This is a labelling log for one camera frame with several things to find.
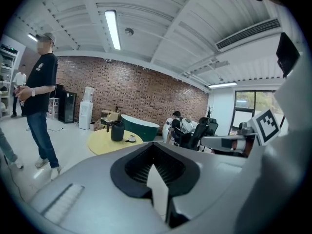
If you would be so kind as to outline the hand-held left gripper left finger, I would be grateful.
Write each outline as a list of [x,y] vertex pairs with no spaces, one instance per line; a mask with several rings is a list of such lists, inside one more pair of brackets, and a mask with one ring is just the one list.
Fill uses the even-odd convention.
[[147,186],[153,162],[153,143],[148,143],[119,158],[110,169],[114,185],[129,197],[152,198],[152,189]]

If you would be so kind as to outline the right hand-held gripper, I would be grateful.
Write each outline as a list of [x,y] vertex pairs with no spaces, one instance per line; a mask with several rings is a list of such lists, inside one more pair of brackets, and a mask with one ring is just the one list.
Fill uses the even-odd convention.
[[201,145],[213,151],[239,153],[248,157],[254,144],[265,146],[280,134],[280,126],[271,109],[239,124],[235,136],[206,136]]

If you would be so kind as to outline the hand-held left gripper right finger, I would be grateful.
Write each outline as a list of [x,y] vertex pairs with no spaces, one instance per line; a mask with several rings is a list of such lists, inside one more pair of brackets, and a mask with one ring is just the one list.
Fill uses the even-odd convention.
[[194,161],[159,143],[153,144],[153,164],[168,187],[169,197],[189,193],[200,177]]

